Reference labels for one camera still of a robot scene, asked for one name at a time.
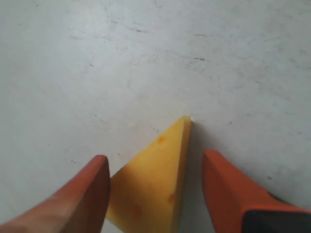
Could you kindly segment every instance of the concrete floor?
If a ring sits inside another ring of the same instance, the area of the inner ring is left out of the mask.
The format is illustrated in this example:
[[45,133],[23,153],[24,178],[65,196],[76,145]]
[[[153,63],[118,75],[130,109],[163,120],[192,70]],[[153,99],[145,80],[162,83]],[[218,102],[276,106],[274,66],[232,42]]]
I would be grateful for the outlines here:
[[195,122],[181,233],[213,232],[204,148],[311,209],[310,12],[310,0],[1,0],[0,222],[95,154],[114,174],[181,115]]

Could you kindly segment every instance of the yellow cheese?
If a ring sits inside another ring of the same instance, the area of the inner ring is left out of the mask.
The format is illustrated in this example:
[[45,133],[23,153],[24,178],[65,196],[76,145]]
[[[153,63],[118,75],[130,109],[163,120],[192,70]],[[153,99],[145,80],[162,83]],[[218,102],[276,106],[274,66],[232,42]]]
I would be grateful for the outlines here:
[[191,119],[180,118],[111,178],[106,217],[124,233],[177,233]]

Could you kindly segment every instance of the orange object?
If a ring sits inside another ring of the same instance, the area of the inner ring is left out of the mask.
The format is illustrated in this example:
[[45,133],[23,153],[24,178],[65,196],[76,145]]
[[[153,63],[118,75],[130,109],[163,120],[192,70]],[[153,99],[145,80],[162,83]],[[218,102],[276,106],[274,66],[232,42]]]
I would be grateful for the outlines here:
[[243,226],[247,224],[244,221],[245,215],[254,211],[261,215],[286,213],[288,216],[289,213],[292,216],[298,213],[303,218],[310,219],[309,211],[276,200],[215,150],[206,150],[203,156],[202,185],[217,233],[246,232],[243,230]]
[[108,207],[108,160],[95,156],[51,197],[0,226],[0,233],[100,233]]

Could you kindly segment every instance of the cheese wedge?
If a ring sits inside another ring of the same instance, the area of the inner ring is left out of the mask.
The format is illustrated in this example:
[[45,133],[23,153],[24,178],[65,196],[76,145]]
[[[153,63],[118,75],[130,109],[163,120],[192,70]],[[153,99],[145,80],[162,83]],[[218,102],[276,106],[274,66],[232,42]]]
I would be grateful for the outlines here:
[[106,218],[124,233],[177,233],[191,119],[180,118],[111,178]]

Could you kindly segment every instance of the white floor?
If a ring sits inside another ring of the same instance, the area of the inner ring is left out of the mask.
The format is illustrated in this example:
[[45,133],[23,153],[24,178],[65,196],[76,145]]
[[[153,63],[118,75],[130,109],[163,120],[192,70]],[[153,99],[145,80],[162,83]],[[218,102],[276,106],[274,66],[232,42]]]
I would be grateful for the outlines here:
[[181,115],[195,122],[181,233],[213,231],[204,148],[311,209],[310,12],[310,0],[0,0],[0,222],[95,154],[114,174]]

